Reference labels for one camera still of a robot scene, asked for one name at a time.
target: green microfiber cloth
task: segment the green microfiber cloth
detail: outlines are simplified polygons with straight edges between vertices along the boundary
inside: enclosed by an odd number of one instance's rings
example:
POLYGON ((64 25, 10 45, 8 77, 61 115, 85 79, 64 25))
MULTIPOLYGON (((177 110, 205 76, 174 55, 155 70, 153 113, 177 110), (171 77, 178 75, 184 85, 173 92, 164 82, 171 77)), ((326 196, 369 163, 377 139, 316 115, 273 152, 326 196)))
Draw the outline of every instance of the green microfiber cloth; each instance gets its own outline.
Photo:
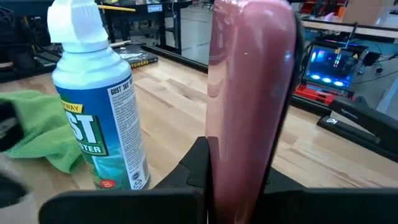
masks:
POLYGON ((58 95, 38 91, 0 93, 14 103, 25 137, 6 151, 10 158, 47 158, 58 170, 70 173, 81 151, 69 126, 58 95))

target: can label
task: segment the can label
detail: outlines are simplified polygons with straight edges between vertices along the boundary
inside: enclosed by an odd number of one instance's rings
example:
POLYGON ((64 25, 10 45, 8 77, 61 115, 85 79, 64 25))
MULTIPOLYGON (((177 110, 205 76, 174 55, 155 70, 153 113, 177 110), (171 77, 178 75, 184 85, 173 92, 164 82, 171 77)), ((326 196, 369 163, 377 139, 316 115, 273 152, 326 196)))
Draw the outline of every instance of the can label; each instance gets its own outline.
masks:
POLYGON ((57 87, 98 189, 142 189, 149 178, 132 77, 102 88, 57 87))

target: pink cylindrical object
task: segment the pink cylindrical object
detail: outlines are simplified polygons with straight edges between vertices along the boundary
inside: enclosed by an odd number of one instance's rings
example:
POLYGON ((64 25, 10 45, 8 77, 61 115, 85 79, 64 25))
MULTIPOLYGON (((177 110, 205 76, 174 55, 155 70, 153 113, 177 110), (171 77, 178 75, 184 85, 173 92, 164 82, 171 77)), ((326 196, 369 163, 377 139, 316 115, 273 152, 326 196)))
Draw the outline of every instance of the pink cylindrical object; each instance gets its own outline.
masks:
POLYGON ((206 136, 216 223, 249 223, 294 68, 295 17, 284 0, 216 0, 206 136))

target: white spray nozzle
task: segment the white spray nozzle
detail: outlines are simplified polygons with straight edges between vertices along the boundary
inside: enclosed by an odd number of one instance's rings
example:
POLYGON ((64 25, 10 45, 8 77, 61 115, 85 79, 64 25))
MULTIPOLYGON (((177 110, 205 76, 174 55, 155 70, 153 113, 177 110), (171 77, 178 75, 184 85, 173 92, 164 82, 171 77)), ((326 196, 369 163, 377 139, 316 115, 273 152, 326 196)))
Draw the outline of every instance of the white spray nozzle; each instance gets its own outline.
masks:
POLYGON ((55 0, 47 24, 53 43, 98 43, 108 39, 94 0, 55 0))

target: compressed air can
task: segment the compressed air can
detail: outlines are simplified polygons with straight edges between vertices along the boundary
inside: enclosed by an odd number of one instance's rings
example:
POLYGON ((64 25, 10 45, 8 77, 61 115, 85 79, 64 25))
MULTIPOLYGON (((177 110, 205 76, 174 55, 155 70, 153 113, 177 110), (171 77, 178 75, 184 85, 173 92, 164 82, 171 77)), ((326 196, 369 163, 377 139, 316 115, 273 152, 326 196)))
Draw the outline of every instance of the compressed air can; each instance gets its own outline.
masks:
POLYGON ((132 72, 109 46, 97 5, 55 0, 48 24, 64 49, 53 82, 96 188, 143 189, 149 172, 132 72))

